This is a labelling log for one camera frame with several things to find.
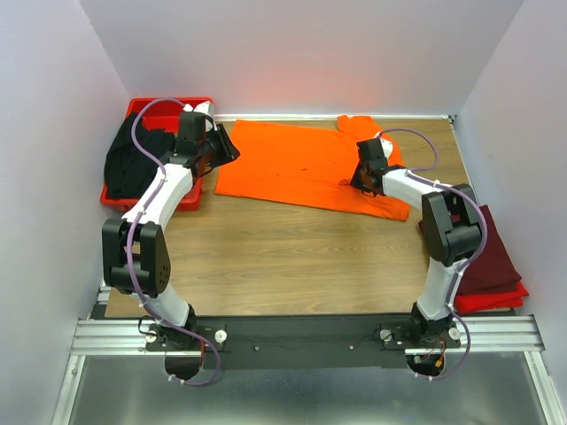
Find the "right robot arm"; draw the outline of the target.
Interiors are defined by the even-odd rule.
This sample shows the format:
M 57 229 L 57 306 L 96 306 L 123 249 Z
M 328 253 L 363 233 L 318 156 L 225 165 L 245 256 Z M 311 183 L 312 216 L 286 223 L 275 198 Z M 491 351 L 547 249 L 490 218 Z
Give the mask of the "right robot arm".
M 449 186 L 404 166 L 391 166 L 385 145 L 379 137 L 357 143 L 358 164 L 351 185 L 376 197 L 398 199 L 422 213 L 429 267 L 401 336 L 425 346 L 449 330 L 457 289 L 470 263 L 485 248 L 487 225 L 469 185 Z

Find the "orange t-shirt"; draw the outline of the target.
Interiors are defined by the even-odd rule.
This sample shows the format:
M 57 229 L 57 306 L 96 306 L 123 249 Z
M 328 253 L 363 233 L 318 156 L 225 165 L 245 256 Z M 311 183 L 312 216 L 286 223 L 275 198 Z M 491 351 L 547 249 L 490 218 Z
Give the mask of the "orange t-shirt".
M 214 192 L 405 221 L 408 204 L 350 184 L 356 144 L 380 130 L 369 116 L 342 115 L 334 129 L 239 120 L 230 139 L 240 156 L 221 167 Z

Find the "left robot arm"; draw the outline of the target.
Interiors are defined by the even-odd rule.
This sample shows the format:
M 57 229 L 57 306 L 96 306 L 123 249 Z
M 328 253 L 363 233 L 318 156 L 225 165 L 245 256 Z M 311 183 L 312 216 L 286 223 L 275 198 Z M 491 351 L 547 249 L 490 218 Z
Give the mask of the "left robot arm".
M 223 125 L 215 123 L 210 113 L 194 108 L 181 111 L 174 145 L 158 157 L 139 143 L 140 119 L 133 119 L 130 136 L 157 170 L 134 207 L 102 227 L 104 280 L 119 293 L 136 298 L 171 344 L 184 350 L 204 340 L 197 332 L 193 307 L 169 282 L 165 228 L 196 180 L 235 161 L 239 151 Z

